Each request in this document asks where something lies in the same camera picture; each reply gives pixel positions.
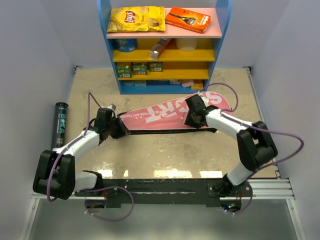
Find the pink shelf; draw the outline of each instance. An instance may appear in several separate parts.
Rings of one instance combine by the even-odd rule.
[[[165,8],[165,15],[170,12],[170,7]],[[217,12],[214,7],[202,8],[202,7],[185,7],[185,9],[207,14],[211,16],[211,23],[207,30],[201,34],[193,31],[189,31],[180,27],[172,26],[169,24],[165,25],[164,32],[124,32],[124,33],[107,33],[108,39],[141,39],[141,38],[216,38],[220,39],[222,33],[217,17]]]

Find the green box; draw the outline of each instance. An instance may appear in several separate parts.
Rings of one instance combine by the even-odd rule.
[[[118,78],[131,78],[131,62],[118,62],[116,64],[116,74]]]
[[[164,63],[162,61],[149,62],[150,72],[162,72],[164,70]]]
[[[134,62],[132,65],[133,73],[135,75],[147,75],[148,67],[145,62]]]

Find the white wall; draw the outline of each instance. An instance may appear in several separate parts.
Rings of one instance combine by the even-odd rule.
[[[39,0],[0,2],[0,239],[19,238],[73,66]]]
[[[110,67],[96,0],[40,0],[71,61]],[[216,0],[162,0],[166,7],[210,7]],[[233,0],[231,20],[218,66],[252,66],[289,0]],[[159,5],[157,0],[111,0],[113,7]]]
[[[319,0],[291,0],[253,66],[254,86],[269,128],[297,133],[305,148],[280,164],[290,178],[307,239],[320,236]],[[298,141],[274,137],[283,157]]]

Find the yellow chip bag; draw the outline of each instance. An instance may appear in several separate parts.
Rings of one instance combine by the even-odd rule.
[[[163,32],[165,8],[163,6],[118,7],[111,10],[108,33]]]

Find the blue can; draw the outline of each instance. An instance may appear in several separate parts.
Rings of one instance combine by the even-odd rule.
[[[136,38],[119,38],[115,40],[116,48],[123,53],[130,53],[138,46]]]

